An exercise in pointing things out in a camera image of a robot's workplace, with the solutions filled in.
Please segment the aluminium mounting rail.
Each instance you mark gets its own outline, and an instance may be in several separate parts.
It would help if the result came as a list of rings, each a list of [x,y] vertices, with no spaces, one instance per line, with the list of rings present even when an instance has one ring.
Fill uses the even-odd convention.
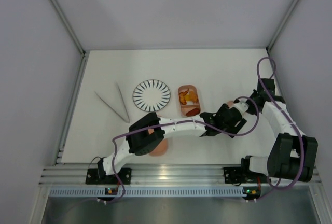
[[[125,176],[132,186],[223,186],[222,165],[130,164],[131,172]],[[42,170],[41,186],[83,186],[87,164],[56,164]]]

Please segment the pink lunch box lid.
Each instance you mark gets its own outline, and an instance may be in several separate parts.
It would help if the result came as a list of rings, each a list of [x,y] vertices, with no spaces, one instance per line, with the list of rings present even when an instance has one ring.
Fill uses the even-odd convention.
[[[165,138],[158,144],[158,146],[156,146],[152,152],[149,153],[149,155],[152,157],[162,156],[167,152],[168,146],[168,139]]]

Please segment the pink divided lunch box tray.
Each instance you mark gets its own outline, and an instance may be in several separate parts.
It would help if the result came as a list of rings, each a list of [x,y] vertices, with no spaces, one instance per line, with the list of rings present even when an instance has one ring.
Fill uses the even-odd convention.
[[[179,102],[179,93],[182,92],[182,91],[186,91],[187,89],[189,89],[189,93],[190,94],[190,91],[193,91],[197,94],[198,96],[198,104],[197,105],[181,105],[180,102]],[[199,94],[198,94],[198,90],[195,86],[193,85],[183,85],[183,86],[180,86],[178,88],[178,91],[177,91],[177,94],[178,94],[178,102],[179,102],[179,109],[180,109],[180,113],[183,117],[186,117],[186,113],[188,111],[190,111],[191,109],[193,108],[199,108],[200,109],[200,112],[201,112],[201,106],[200,106],[200,100],[199,100]]]

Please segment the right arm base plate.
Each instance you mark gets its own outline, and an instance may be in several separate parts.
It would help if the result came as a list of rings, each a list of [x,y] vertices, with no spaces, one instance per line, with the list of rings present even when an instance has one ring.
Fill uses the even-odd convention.
[[[224,167],[224,180],[226,184],[257,184],[258,182],[266,183],[267,177],[264,174],[256,173],[242,167]]]

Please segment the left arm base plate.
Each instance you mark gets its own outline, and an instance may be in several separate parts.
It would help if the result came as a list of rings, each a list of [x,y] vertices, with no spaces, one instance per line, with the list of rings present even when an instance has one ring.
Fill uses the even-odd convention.
[[[129,185],[131,183],[131,168],[122,168],[118,173],[118,177],[121,179],[124,185]],[[97,168],[89,168],[87,170],[87,176],[85,180],[86,185],[116,185],[119,180],[115,175],[110,176],[99,176]]]

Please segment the orange fried shrimp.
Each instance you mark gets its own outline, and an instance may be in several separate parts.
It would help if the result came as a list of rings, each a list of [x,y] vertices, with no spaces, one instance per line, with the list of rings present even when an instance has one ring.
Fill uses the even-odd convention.
[[[181,105],[187,105],[187,102],[190,100],[188,93],[189,93],[189,89],[179,93],[179,102]]]

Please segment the left aluminium frame post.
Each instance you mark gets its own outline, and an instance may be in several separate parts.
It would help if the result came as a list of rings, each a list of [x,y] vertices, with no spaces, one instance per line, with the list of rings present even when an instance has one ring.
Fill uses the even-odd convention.
[[[58,0],[48,0],[53,7],[55,13],[57,14],[58,18],[60,19],[62,25],[64,26],[65,30],[69,34],[72,42],[74,43],[76,49],[80,53],[82,57],[85,56],[86,52],[84,48],[82,47],[76,33],[74,32],[68,18],[66,17],[61,5],[59,4]]]

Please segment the light pink lid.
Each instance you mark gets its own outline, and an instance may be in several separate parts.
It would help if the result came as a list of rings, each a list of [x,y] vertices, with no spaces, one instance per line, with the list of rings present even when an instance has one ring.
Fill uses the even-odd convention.
[[[240,121],[248,110],[248,105],[244,101],[229,101],[227,106],[227,117],[234,121]]]

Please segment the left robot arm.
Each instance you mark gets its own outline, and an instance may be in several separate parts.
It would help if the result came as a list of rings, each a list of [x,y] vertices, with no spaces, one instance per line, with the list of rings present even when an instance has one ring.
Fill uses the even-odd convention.
[[[155,112],[148,113],[129,127],[129,131],[112,139],[114,152],[97,163],[98,176],[104,178],[117,174],[129,163],[132,156],[151,153],[164,139],[196,136],[213,137],[220,133],[230,137],[241,136],[239,131],[246,124],[243,115],[249,105],[235,100],[223,104],[216,113],[203,112],[186,118],[163,118]]]

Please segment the brown meat slice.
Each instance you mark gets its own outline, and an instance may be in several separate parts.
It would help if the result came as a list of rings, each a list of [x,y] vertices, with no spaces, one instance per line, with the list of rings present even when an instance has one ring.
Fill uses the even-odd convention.
[[[199,108],[193,108],[193,109],[191,109],[190,111],[188,111],[186,113],[186,116],[187,117],[193,117],[195,115],[198,115],[199,113],[200,113],[200,109]]]

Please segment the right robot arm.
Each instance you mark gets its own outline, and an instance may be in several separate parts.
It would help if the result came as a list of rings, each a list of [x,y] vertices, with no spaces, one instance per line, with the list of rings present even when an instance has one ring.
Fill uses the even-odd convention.
[[[246,156],[241,164],[251,173],[309,182],[312,178],[318,142],[306,136],[291,118],[284,99],[275,94],[273,79],[258,80],[247,113],[263,115],[276,138],[267,157]]]

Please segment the blue striped white plate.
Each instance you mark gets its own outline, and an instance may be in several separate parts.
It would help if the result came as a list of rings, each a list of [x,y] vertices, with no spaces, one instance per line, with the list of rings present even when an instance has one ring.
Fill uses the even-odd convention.
[[[157,112],[165,108],[171,98],[168,85],[157,79],[139,83],[133,90],[134,105],[144,112]]]

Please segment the metal serving tongs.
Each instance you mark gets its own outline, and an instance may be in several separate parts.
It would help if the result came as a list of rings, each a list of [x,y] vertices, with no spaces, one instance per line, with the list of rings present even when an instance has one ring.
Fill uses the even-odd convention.
[[[123,93],[117,81],[110,88],[96,87],[93,89],[96,97],[124,123],[130,123],[130,116]]]

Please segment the fried egg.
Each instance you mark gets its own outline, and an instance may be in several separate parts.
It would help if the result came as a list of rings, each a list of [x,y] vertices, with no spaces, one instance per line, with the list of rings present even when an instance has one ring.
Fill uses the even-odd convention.
[[[199,103],[198,101],[186,100],[187,105],[197,105],[198,103]]]

